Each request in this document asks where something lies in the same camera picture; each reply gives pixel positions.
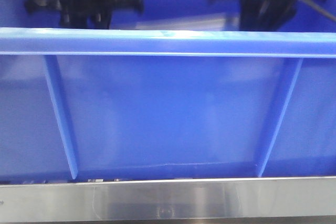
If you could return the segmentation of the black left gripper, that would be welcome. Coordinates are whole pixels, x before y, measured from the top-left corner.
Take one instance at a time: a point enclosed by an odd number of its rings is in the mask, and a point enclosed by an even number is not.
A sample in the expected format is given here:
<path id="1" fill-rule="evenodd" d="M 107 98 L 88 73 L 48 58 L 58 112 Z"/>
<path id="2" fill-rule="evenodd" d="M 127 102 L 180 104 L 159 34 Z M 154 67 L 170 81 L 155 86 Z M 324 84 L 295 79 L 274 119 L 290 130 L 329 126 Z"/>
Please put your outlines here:
<path id="1" fill-rule="evenodd" d="M 48 10 L 60 14 L 59 24 L 67 29 L 87 29 L 88 20 L 95 29 L 109 29 L 115 10 L 144 11 L 143 0 L 25 0 L 27 13 Z"/>

